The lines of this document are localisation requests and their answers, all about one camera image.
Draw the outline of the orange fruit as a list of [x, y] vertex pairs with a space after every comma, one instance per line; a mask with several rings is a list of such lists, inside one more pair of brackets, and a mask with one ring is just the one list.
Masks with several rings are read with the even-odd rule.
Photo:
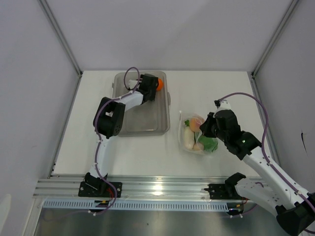
[[161, 78], [158, 78], [158, 86], [156, 88], [156, 91], [161, 91], [163, 89], [164, 83]]

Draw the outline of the peach fruit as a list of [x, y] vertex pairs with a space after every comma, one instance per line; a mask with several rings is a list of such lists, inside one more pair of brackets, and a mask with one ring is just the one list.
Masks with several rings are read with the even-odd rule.
[[189, 127], [193, 132], [199, 132], [200, 126], [205, 122], [201, 117], [192, 117], [189, 121]]

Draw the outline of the green lettuce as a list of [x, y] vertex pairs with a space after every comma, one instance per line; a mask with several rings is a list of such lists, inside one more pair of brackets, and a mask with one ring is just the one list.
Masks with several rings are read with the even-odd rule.
[[203, 145], [203, 150], [206, 153], [211, 153], [217, 150], [218, 140], [216, 138], [207, 138], [205, 136], [200, 136], [198, 142]]

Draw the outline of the clear zip top bag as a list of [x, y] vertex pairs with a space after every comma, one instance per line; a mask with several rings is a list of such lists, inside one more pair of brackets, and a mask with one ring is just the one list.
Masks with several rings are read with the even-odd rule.
[[[180, 115], [179, 115], [179, 128], [178, 128], [178, 140], [179, 140], [179, 145], [180, 147], [187, 151], [187, 152], [191, 152], [191, 153], [195, 153], [195, 154], [198, 154], [198, 155], [210, 155], [211, 153], [206, 153], [205, 151], [193, 151], [193, 150], [188, 150], [185, 148], [184, 146], [184, 128], [185, 128], [185, 124], [184, 124], [184, 121], [185, 120], [190, 120], [192, 117], [201, 117], [199, 116], [198, 114], [195, 114], [195, 113], [186, 113], [186, 112], [183, 112], [183, 111], [180, 111]], [[198, 142], [198, 139], [199, 137], [202, 136], [202, 132], [199, 131], [199, 132], [194, 132], [194, 140], [195, 140], [195, 143], [199, 143]]]

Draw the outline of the small beige mushroom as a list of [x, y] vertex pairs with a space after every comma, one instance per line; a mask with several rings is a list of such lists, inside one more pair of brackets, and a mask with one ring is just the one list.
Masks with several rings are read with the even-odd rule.
[[203, 151], [204, 146], [201, 143], [195, 143], [192, 150], [193, 151]]

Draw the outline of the white radish green leaves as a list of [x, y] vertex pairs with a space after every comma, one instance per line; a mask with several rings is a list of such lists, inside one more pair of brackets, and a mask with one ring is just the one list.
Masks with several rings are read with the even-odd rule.
[[192, 150], [195, 144], [194, 140], [194, 132], [190, 129], [189, 120], [184, 121], [185, 128], [184, 128], [184, 146], [188, 150]]

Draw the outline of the clear grey plastic bin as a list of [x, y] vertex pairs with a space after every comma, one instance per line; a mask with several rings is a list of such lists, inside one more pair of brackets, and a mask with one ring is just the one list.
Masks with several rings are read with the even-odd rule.
[[143, 101], [139, 87], [134, 95], [126, 98], [126, 111], [120, 137], [161, 135], [170, 128], [169, 105], [170, 95], [167, 90], [166, 74], [162, 71], [118, 73], [113, 82], [113, 97], [123, 96], [130, 91], [128, 81], [138, 80], [141, 74], [151, 74], [163, 80], [164, 86], [156, 92], [154, 101]]

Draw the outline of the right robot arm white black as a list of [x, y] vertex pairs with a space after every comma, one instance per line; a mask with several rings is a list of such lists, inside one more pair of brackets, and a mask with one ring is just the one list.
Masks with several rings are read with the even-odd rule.
[[315, 221], [315, 195], [301, 187], [276, 162], [272, 161], [252, 133], [241, 130], [232, 110], [209, 113], [200, 126], [208, 138], [218, 138], [227, 150], [254, 169], [272, 190], [261, 186], [246, 186], [245, 176], [225, 185], [230, 198], [248, 198], [276, 217], [281, 228], [297, 236]]

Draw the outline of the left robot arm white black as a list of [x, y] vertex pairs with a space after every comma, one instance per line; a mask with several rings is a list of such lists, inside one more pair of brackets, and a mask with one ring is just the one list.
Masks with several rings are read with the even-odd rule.
[[160, 78], [151, 74], [138, 74], [137, 80], [126, 81], [127, 93], [116, 98], [102, 98], [97, 109], [93, 126], [98, 136], [94, 162], [84, 180], [80, 183], [78, 196], [113, 198], [118, 195], [118, 184], [110, 183], [107, 176], [110, 171], [114, 138], [120, 133], [125, 112], [148, 101], [154, 101], [156, 92], [163, 88]]

